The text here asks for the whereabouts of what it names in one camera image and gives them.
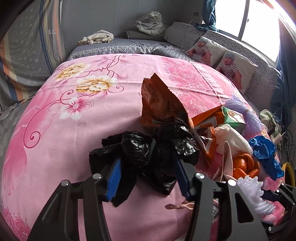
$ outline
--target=silver bolt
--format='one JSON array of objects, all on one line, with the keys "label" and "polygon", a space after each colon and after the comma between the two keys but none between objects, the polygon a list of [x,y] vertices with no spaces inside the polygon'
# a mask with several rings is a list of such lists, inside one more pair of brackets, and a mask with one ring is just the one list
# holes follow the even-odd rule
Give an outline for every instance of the silver bolt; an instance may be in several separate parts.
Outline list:
[{"label": "silver bolt", "polygon": [[93,174],[93,179],[98,180],[98,179],[101,179],[101,178],[102,178],[101,174],[99,174],[99,173]]},{"label": "silver bolt", "polygon": [[236,184],[237,184],[237,182],[235,181],[235,180],[232,180],[232,179],[229,179],[228,180],[228,184],[230,185],[230,186],[235,186]]},{"label": "silver bolt", "polygon": [[195,174],[195,177],[198,179],[204,179],[205,175],[203,175],[202,173],[198,172],[197,174]]},{"label": "silver bolt", "polygon": [[68,180],[63,180],[63,181],[61,181],[61,185],[62,185],[63,187],[68,186],[68,185],[69,185],[69,181],[68,181]]}]

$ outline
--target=white tiger plush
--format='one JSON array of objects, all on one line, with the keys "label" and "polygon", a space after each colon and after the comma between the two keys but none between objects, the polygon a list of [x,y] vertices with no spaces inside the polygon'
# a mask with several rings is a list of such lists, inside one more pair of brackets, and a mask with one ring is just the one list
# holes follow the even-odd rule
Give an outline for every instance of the white tiger plush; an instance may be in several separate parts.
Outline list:
[{"label": "white tiger plush", "polygon": [[151,11],[148,15],[143,16],[135,22],[137,28],[149,35],[164,35],[166,31],[166,25],[164,24],[161,14],[158,11]]}]

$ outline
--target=pink blanket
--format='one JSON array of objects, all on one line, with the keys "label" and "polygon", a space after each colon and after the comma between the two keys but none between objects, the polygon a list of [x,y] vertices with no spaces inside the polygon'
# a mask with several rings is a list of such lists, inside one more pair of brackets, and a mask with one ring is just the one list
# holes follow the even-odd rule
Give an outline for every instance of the pink blanket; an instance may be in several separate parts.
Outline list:
[{"label": "pink blanket", "polygon": [[[63,179],[74,183],[91,175],[89,152],[101,147],[102,138],[123,131],[144,132],[139,121],[140,90],[143,79],[153,73],[179,98],[189,117],[224,103],[233,93],[242,98],[216,70],[179,59],[110,54],[61,64],[23,113],[5,158],[3,215],[20,241],[28,238],[40,211]],[[216,156],[210,167],[201,161],[199,168],[211,176],[221,164],[219,158]],[[268,188],[275,190],[280,182],[268,180]],[[189,211],[167,210],[165,205],[183,200],[178,185],[169,196],[163,196],[139,181],[119,207],[104,204],[112,240],[176,240],[187,232]],[[278,205],[276,212],[280,217],[283,207]],[[80,205],[79,231],[85,241],[83,229]]]}]

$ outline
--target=photo pillow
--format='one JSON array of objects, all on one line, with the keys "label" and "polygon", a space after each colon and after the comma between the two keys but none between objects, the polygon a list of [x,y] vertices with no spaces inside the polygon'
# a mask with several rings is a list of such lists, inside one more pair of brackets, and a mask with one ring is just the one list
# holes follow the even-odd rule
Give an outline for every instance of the photo pillow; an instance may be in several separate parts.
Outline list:
[{"label": "photo pillow", "polygon": [[222,45],[201,37],[186,54],[199,63],[213,66],[225,53],[226,48]]},{"label": "photo pillow", "polygon": [[243,55],[227,50],[216,70],[225,75],[238,90],[244,93],[257,67]]}]

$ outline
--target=window glass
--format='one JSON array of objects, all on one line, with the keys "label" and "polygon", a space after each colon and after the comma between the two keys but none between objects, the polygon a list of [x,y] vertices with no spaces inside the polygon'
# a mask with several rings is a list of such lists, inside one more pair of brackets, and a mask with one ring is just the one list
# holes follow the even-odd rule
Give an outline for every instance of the window glass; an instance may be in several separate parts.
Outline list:
[{"label": "window glass", "polygon": [[245,5],[246,0],[217,0],[216,28],[238,37]]},{"label": "window glass", "polygon": [[275,12],[257,0],[250,0],[242,41],[276,61],[279,53],[279,21]]}]

